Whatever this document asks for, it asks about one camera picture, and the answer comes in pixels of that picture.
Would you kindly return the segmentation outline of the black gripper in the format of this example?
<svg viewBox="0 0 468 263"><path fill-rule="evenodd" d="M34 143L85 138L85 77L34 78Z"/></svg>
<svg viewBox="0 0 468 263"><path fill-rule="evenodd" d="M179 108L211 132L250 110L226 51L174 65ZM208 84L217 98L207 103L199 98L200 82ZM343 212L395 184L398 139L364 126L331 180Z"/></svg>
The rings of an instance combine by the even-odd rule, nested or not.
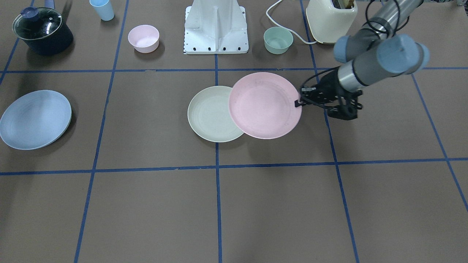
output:
<svg viewBox="0 0 468 263"><path fill-rule="evenodd" d="M321 77L319 82L311 86L306 85L310 80L323 73L326 73L326 75ZM302 83L301 101L296 100L295 107L314 105L327 110L332 106L345 104L361 110L363 105L358 102L358 97L362 94L361 90L355 92L345 90L338 80L338 72L320 72Z"/></svg>

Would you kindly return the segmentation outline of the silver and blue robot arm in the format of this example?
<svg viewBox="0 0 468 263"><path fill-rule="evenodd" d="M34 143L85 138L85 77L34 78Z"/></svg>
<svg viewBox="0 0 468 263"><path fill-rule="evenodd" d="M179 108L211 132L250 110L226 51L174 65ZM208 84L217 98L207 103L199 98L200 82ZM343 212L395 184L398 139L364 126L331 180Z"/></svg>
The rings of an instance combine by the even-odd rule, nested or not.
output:
<svg viewBox="0 0 468 263"><path fill-rule="evenodd" d="M424 68L430 60L428 48L407 34L398 34L408 23L421 0L389 0L369 17L354 35L345 35L333 48L341 65L318 73L319 81L303 82L295 107L314 105L331 118L353 120L362 105L358 97L365 87L390 77L408 75Z"/></svg>

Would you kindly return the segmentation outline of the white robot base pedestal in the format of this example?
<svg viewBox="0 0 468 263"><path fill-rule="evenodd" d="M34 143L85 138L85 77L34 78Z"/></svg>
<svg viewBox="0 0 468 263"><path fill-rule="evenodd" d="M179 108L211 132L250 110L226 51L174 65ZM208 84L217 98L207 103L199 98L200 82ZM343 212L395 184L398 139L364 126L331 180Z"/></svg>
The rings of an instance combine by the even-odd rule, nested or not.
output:
<svg viewBox="0 0 468 263"><path fill-rule="evenodd" d="M237 0L194 0L185 9L185 54L245 54L246 10Z"/></svg>

